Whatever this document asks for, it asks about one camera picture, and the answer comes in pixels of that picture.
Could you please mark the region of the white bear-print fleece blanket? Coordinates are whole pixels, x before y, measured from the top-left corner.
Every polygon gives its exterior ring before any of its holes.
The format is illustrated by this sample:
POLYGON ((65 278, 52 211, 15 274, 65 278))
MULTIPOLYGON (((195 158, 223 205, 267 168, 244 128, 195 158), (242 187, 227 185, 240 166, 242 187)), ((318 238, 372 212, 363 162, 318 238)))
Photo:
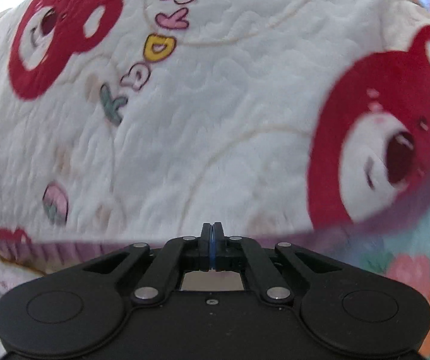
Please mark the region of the white bear-print fleece blanket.
POLYGON ((0 13, 0 259, 221 222, 315 244, 430 206, 430 0, 25 0, 0 13))

